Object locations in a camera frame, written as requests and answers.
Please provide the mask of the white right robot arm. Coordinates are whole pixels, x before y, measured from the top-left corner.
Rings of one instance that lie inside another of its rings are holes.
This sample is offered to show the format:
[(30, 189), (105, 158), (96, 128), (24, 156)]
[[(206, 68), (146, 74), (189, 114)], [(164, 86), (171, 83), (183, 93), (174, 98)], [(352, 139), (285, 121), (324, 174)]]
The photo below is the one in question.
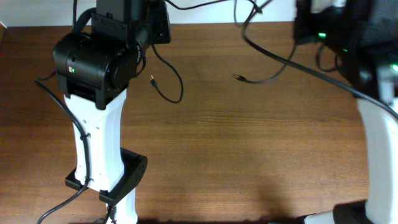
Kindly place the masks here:
[(366, 200), (335, 205), (305, 223), (397, 222), (397, 2), (296, 3), (294, 39), (321, 42), (354, 89), (363, 120), (369, 171)]

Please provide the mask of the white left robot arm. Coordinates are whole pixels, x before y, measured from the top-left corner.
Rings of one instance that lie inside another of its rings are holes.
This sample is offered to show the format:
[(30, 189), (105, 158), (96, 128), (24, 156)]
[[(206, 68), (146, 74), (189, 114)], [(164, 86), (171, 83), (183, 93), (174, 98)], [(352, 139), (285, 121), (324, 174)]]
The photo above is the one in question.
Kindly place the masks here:
[(136, 187), (147, 158), (121, 147), (127, 89), (146, 66), (151, 45), (170, 42), (164, 1), (104, 1), (73, 16), (54, 50), (55, 73), (73, 120), (77, 165), (65, 183), (95, 190), (106, 223), (136, 223)]

